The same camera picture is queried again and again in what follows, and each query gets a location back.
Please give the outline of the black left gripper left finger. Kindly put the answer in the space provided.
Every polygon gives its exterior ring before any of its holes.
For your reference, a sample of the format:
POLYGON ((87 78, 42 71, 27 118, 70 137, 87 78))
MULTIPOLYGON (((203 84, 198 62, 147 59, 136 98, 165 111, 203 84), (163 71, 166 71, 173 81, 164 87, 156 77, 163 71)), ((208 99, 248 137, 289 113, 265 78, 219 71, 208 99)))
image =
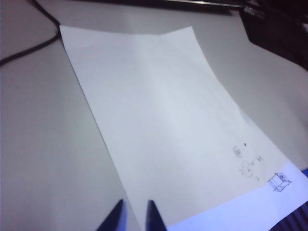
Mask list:
POLYGON ((119 200, 96 231, 125 231, 127 210, 123 199, 119 200))

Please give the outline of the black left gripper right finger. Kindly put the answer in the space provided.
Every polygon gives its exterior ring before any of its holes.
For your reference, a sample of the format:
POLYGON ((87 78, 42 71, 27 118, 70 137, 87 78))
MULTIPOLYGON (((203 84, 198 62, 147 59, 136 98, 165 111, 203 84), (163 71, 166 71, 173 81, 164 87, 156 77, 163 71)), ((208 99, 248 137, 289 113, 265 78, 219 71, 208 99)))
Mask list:
POLYGON ((145 222, 146 231, 167 231, 154 200, 149 200, 145 222))

